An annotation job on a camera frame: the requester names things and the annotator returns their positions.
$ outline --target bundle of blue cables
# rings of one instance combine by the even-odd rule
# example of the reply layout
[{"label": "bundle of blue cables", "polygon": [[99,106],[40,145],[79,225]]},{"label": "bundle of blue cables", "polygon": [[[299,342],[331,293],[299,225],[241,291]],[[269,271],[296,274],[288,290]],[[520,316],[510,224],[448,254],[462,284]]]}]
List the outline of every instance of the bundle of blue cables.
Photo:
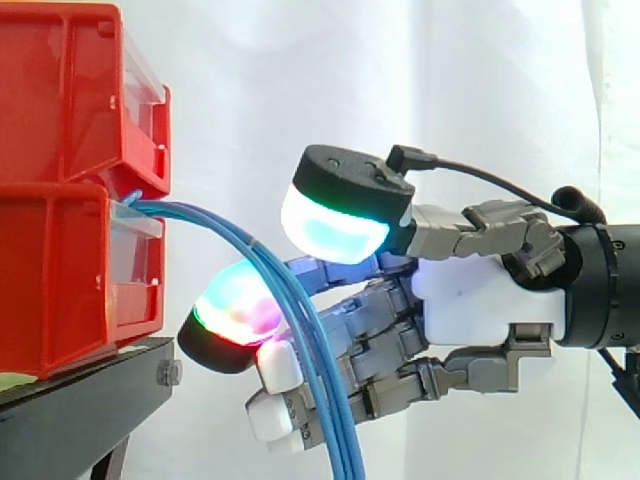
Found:
[{"label": "bundle of blue cables", "polygon": [[262,243],[228,220],[193,205],[140,200],[140,197],[141,192],[135,191],[122,203],[145,215],[182,220],[214,231],[260,273],[293,334],[302,371],[316,404],[334,478],[364,479],[364,463],[345,386],[318,312],[295,275]]}]

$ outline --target cable connector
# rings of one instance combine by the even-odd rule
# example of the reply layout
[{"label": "cable connector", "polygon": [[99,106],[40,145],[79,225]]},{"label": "cable connector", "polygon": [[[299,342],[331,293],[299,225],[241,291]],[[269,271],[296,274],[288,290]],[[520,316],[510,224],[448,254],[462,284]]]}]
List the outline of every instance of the cable connector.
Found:
[{"label": "cable connector", "polygon": [[432,153],[419,148],[394,145],[386,163],[391,170],[404,176],[409,170],[435,170],[438,162],[437,155]]}]

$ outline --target glowing fingertip sensor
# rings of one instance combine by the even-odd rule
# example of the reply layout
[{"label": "glowing fingertip sensor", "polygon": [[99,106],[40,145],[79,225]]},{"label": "glowing fingertip sensor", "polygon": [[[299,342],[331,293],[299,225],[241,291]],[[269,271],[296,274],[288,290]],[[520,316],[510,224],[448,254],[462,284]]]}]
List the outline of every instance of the glowing fingertip sensor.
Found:
[{"label": "glowing fingertip sensor", "polygon": [[249,368],[272,338],[282,312],[258,271],[242,260],[221,271],[196,300],[178,334],[191,359],[221,373]]},{"label": "glowing fingertip sensor", "polygon": [[281,222],[296,247],[316,258],[357,264],[372,255],[389,234],[389,226],[324,207],[289,187]]},{"label": "glowing fingertip sensor", "polygon": [[289,239],[307,255],[357,264],[385,245],[415,192],[382,159],[327,145],[308,146],[282,205]]}]

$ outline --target red storage bin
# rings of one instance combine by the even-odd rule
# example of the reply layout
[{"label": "red storage bin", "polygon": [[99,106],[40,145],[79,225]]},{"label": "red storage bin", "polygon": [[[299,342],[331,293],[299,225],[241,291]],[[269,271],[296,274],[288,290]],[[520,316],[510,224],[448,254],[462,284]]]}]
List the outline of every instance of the red storage bin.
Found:
[{"label": "red storage bin", "polygon": [[162,327],[164,224],[98,185],[0,185],[0,372],[46,378]]},{"label": "red storage bin", "polygon": [[0,3],[0,183],[169,193],[169,92],[112,5]]}]

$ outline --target green light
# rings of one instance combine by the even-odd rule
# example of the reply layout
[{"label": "green light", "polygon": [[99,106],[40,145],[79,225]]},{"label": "green light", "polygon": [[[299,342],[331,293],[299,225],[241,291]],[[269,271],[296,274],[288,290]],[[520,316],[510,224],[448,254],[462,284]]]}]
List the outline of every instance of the green light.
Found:
[{"label": "green light", "polygon": [[293,185],[281,221],[289,240],[307,255],[350,265],[373,254],[389,234],[388,225],[326,208]]},{"label": "green light", "polygon": [[194,314],[204,328],[238,345],[267,340],[282,320],[277,302],[248,260],[216,275],[196,301]]}]

